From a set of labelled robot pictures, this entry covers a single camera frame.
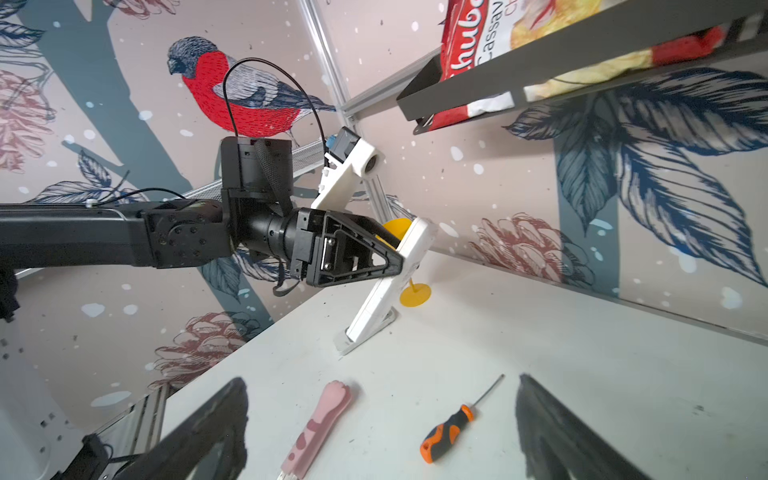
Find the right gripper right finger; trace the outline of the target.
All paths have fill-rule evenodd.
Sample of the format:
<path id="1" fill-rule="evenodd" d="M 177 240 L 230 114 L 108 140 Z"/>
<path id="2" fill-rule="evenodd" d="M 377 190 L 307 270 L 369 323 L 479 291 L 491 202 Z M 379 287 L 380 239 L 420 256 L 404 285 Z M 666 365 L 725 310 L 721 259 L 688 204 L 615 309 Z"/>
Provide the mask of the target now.
<path id="1" fill-rule="evenodd" d="M 528 374 L 515 415 L 528 479 L 646 479 L 586 423 Z"/>

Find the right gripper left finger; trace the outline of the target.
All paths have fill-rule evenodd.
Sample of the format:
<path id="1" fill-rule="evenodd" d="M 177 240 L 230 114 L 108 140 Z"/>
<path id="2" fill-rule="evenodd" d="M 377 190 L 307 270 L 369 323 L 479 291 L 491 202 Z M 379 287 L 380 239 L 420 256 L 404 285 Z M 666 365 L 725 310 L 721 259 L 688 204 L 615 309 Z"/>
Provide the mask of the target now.
<path id="1" fill-rule="evenodd" d="M 223 386 L 118 479 L 236 479 L 247 462 L 248 395 L 243 379 Z"/>

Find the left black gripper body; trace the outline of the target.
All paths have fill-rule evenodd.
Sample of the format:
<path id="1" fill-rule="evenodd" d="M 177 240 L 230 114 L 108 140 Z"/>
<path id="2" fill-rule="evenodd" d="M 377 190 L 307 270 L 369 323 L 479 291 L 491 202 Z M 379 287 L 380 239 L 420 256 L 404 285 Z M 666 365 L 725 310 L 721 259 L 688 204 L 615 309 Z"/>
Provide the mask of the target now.
<path id="1" fill-rule="evenodd" d="M 290 274 L 312 287 L 394 277 L 404 265 L 399 244 L 369 217 L 303 208 L 296 217 Z"/>

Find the white remote control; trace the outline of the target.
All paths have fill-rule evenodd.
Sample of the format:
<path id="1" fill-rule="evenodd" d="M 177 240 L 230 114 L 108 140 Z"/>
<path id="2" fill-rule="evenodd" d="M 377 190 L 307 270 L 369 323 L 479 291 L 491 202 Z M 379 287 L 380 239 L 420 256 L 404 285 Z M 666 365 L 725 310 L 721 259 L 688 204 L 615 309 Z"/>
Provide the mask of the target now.
<path id="1" fill-rule="evenodd" d="M 352 352 L 390 325 L 398 316 L 395 307 L 437 235 L 437 227 L 428 219 L 416 217 L 403 240 L 395 248 L 403 259 L 400 274 L 377 280 L 351 325 L 334 338 L 340 355 Z"/>

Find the orange black screwdriver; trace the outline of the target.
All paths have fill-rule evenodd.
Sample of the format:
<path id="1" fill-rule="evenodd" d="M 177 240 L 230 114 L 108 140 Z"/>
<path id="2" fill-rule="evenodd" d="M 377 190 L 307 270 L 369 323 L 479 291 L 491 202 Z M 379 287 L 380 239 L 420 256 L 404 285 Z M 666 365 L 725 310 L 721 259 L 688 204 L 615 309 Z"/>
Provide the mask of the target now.
<path id="1" fill-rule="evenodd" d="M 451 450 L 461 432 L 475 420 L 478 405 L 504 378 L 505 375 L 501 374 L 475 402 L 462 404 L 456 412 L 429 432 L 419 447 L 421 457 L 427 464 L 434 464 Z"/>

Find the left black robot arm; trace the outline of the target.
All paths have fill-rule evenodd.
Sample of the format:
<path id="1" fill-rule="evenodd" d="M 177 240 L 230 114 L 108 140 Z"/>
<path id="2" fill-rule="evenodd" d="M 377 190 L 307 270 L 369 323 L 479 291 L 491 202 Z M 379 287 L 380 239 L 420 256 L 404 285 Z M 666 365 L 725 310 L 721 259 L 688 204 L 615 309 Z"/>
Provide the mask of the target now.
<path id="1" fill-rule="evenodd" d="M 237 289 L 235 260 L 274 258 L 280 278 L 316 288 L 393 277 L 398 239 L 365 216 L 297 208 L 288 141 L 221 142 L 221 196 L 122 204 L 5 204 L 1 208 L 1 316 L 18 309 L 16 272 L 26 268 L 128 265 L 203 268 Z"/>

